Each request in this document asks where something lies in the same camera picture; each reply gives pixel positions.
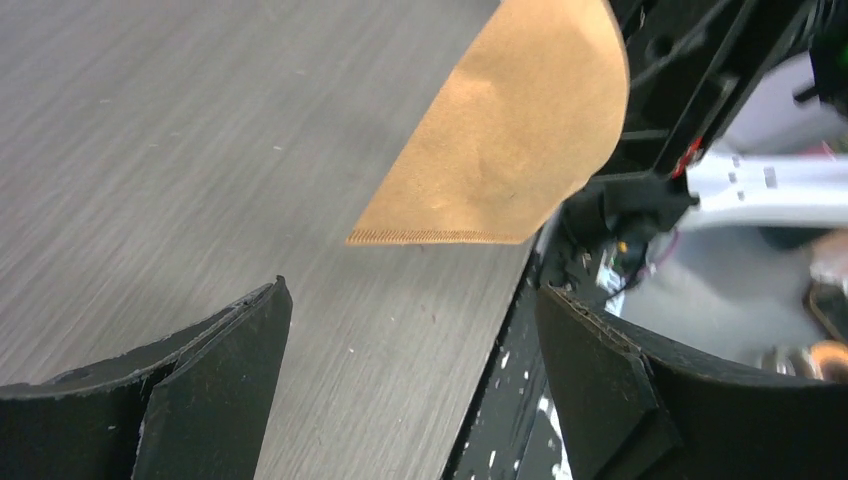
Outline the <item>brown paper filter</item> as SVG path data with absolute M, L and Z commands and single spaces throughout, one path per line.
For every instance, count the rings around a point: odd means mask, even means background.
M 608 2 L 502 2 L 348 243 L 526 241 L 610 159 L 629 83 Z

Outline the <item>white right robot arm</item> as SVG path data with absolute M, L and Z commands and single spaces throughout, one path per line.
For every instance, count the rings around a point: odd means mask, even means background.
M 843 1 L 616 1 L 631 87 L 624 131 L 570 219 L 607 234 L 719 225 L 840 227 L 847 160 L 715 153 L 762 78 L 792 54 L 793 93 L 847 111 Z

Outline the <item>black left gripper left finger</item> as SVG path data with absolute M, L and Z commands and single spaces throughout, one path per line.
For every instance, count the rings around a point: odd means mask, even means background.
M 283 278 L 204 321 L 1 389 L 5 479 L 250 479 L 286 348 Z

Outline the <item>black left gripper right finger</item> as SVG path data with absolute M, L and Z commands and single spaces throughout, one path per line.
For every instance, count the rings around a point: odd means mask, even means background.
M 707 354 L 551 288 L 536 302 L 577 479 L 843 479 L 847 389 Z

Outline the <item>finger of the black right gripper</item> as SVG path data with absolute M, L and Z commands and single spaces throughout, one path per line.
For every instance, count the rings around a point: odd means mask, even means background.
M 809 1 L 614 1 L 630 67 L 624 131 L 596 179 L 668 176 L 729 126 L 784 57 Z

